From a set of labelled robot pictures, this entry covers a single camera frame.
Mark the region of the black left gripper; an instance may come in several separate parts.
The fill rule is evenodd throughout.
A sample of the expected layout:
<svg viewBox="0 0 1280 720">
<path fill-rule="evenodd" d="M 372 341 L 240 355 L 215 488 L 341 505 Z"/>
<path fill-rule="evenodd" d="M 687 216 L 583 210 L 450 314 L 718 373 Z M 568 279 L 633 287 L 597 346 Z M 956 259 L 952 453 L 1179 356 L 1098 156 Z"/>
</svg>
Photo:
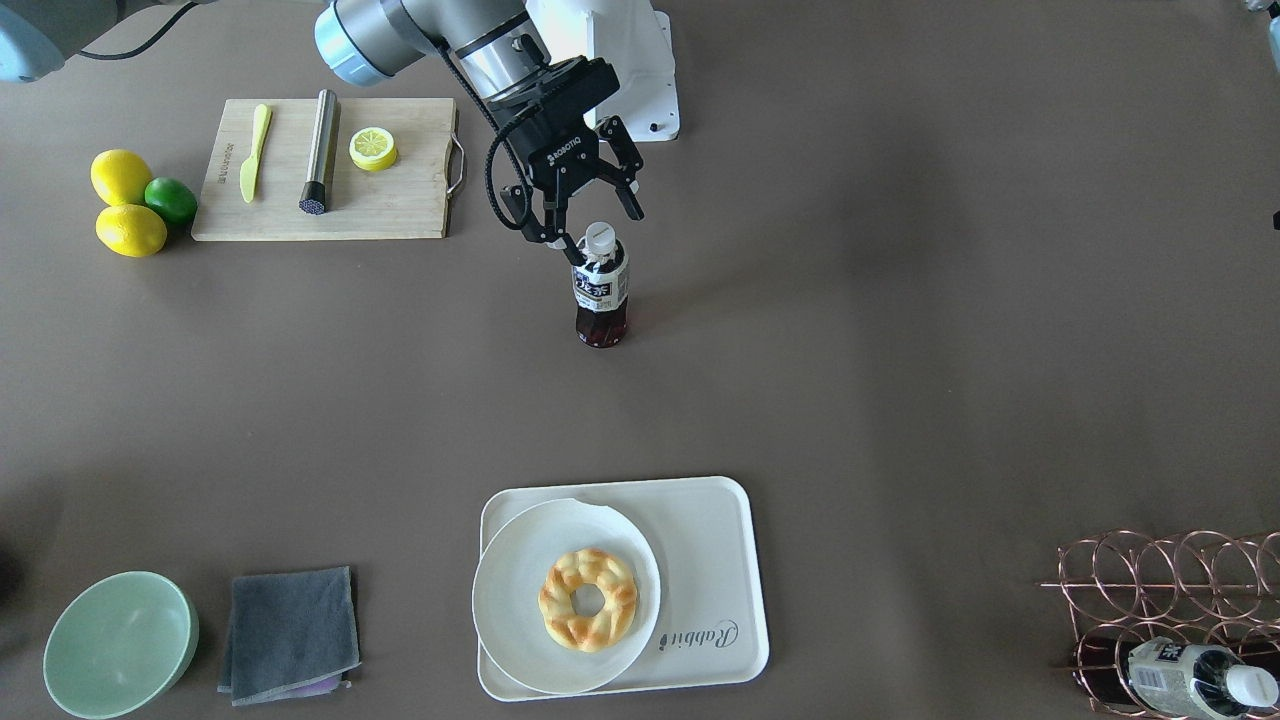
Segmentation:
<svg viewBox="0 0 1280 720">
<path fill-rule="evenodd" d="M 502 214 L 492 184 L 492 160 L 499 143 L 508 141 L 526 176 L 518 181 L 545 195 L 544 222 L 535 219 L 532 196 L 521 195 L 527 208 L 521 233 L 529 242 L 558 243 L 572 266 L 584 266 L 588 259 L 566 229 L 567 201 L 585 184 L 604 179 L 614 187 L 630 219 L 640 222 L 645 217 L 636 196 L 636 176 L 644 161 L 623 120 L 607 117 L 596 132 L 584 122 L 585 113 L 618 88 L 614 68 L 605 59 L 576 56 L 541 68 L 507 92 L 483 100 L 497 133 L 484 170 L 492 209 Z M 599 137 L 608 142 L 617 167 L 599 158 Z"/>
</svg>

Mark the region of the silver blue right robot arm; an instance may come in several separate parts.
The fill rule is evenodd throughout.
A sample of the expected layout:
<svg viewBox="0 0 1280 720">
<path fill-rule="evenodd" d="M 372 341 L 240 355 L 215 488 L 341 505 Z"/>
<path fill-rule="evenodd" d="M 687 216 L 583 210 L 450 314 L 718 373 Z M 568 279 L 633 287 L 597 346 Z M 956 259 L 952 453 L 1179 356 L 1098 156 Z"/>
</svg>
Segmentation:
<svg viewBox="0 0 1280 720">
<path fill-rule="evenodd" d="M 127 53 L 86 50 L 108 31 L 148 6 L 168 1 L 3 1 L 1 79 L 31 83 L 81 55 L 100 61 L 131 59 L 151 49 L 184 14 L 201 1 L 177 1 L 178 10 L 148 40 Z"/>
</svg>

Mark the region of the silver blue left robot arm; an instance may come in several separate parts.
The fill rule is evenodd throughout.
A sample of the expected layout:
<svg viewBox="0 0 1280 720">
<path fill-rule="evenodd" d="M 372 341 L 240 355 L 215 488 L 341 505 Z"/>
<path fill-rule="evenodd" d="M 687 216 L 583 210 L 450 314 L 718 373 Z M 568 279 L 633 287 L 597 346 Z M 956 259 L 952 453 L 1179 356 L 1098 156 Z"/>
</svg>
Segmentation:
<svg viewBox="0 0 1280 720">
<path fill-rule="evenodd" d="M 436 55 L 494 131 L 488 155 L 504 149 L 516 183 L 486 196 L 499 222 L 534 243 L 564 243 L 570 199 L 593 181 L 613 186 L 627 215 L 644 214 L 634 182 L 643 159 L 618 117 L 595 128 L 585 114 L 620 90 L 604 59 L 550 61 L 521 1 L 334 1 L 317 18 L 315 42 L 344 81 L 369 87 Z"/>
</svg>

